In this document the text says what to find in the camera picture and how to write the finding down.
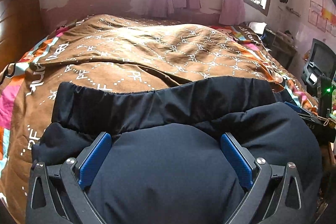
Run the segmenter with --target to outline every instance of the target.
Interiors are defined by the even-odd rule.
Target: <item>poster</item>
[[[336,37],[336,7],[331,0],[310,0],[308,22]]]

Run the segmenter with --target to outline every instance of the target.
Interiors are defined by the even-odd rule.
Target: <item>desk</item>
[[[268,43],[265,46],[271,50],[271,56],[288,70],[297,53],[296,48],[292,44],[292,39],[281,32],[274,33],[269,29],[265,29],[265,32],[268,37]]]

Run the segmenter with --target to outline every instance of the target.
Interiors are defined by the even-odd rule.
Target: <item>bed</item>
[[[63,81],[125,93],[230,75],[267,80],[274,92],[287,89],[301,106],[316,106],[245,26],[94,15],[58,28],[11,62],[0,73],[0,198],[18,223],[25,218],[31,146],[50,124]]]

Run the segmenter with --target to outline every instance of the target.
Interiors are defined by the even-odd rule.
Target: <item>office chair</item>
[[[303,68],[301,79],[307,86],[307,92],[317,96],[318,77],[324,75],[334,78],[336,71],[336,54],[323,42],[313,39],[310,55]]]

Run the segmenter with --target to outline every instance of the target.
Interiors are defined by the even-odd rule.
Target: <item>blue clip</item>
[[[293,109],[294,111],[296,111],[299,114],[304,114],[304,115],[311,115],[312,113],[302,107],[299,107],[297,105],[293,105],[291,103],[288,102],[284,102],[285,105],[288,105],[291,109]]]
[[[226,134],[220,139],[220,148],[236,172],[240,185],[250,190],[253,185],[252,169]]]
[[[104,162],[112,146],[110,134],[105,133],[102,139],[97,143],[95,148],[89,154],[82,167],[79,170],[78,184],[82,190],[90,186],[98,173],[98,170]]]

